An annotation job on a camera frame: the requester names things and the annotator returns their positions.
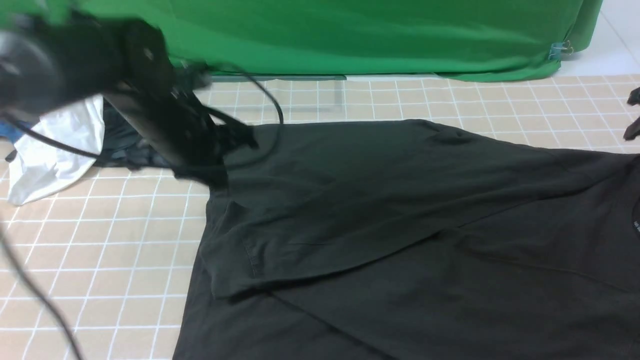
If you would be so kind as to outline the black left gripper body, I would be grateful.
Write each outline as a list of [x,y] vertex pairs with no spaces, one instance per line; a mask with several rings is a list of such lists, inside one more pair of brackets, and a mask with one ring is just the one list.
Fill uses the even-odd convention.
[[259,148],[251,126],[201,103],[192,91],[174,88],[164,95],[136,89],[103,94],[138,134],[169,164],[174,177],[226,189],[226,155]]

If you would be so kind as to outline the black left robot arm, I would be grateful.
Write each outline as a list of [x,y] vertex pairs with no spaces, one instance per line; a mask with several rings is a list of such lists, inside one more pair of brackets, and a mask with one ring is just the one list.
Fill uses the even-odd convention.
[[253,129],[203,105],[195,84],[213,70],[178,67],[162,31],[140,18],[98,18],[74,10],[64,23],[18,14],[1,30],[1,118],[19,128],[101,95],[178,178],[226,188],[229,153],[258,148]]

